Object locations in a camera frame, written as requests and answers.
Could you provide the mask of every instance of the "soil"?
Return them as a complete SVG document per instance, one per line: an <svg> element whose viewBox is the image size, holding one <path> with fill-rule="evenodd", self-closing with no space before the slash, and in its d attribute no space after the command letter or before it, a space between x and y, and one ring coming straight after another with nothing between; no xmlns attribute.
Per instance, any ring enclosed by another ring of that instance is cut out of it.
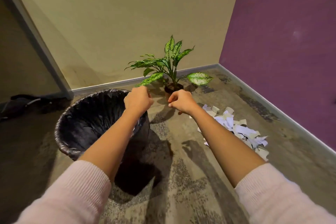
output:
<svg viewBox="0 0 336 224"><path fill-rule="evenodd" d="M172 94L174 91L182 90L184 87L182 84L177 84L176 87L174 87L173 83L169 83L167 86L165 86L165 92L168 94Z"/></svg>

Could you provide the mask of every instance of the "pile of torn paper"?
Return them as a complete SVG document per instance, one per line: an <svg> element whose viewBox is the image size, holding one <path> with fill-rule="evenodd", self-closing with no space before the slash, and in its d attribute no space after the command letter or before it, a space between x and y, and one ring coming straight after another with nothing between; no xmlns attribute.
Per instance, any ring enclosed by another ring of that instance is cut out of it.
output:
<svg viewBox="0 0 336 224"><path fill-rule="evenodd" d="M209 115L214 117L214 119L217 120L222 126L227 128L229 131L232 131L235 136L241 139L251 149L255 150L255 152L259 154L264 160L268 160L268 151L260 147L261 145L267 145L267 141L265 140L267 136L260 137L259 131L248 128L246 120L233 120L234 110L232 108L227 107L223 112L223 115L219 116L216 116L217 112L219 111L216 106L210 108L209 106L204 105L203 109Z"/></svg>

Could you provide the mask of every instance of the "pink sleeve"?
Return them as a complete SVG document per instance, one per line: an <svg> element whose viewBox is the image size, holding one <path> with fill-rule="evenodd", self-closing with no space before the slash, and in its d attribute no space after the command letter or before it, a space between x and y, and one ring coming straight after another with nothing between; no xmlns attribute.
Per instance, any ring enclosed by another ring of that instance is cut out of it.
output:
<svg viewBox="0 0 336 224"><path fill-rule="evenodd" d="M235 190L250 215L250 223L336 223L333 215L314 204L269 163L251 171Z"/></svg>
<svg viewBox="0 0 336 224"><path fill-rule="evenodd" d="M78 160L21 213L17 223L98 223L110 190L102 170Z"/></svg>

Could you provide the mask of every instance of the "wall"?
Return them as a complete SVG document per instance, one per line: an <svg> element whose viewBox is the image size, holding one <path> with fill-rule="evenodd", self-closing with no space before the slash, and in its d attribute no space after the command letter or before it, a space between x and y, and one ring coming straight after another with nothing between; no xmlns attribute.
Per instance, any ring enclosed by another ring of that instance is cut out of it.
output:
<svg viewBox="0 0 336 224"><path fill-rule="evenodd" d="M179 69L218 62L235 0L22 0L71 88L142 76L174 34L195 50Z"/></svg>
<svg viewBox="0 0 336 224"><path fill-rule="evenodd" d="M335 0L236 0L220 63L336 150Z"/></svg>
<svg viewBox="0 0 336 224"><path fill-rule="evenodd" d="M18 22L0 0L0 103L17 94L47 95L59 91Z"/></svg>

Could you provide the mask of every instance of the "person's left hand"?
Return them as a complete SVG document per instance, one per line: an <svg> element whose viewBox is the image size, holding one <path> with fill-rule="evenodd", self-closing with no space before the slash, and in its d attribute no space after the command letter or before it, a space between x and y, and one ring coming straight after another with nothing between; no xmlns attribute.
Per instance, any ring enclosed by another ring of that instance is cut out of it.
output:
<svg viewBox="0 0 336 224"><path fill-rule="evenodd" d="M148 88L140 86L133 88L130 93L124 98L126 110L134 112L137 116L141 116L154 103Z"/></svg>

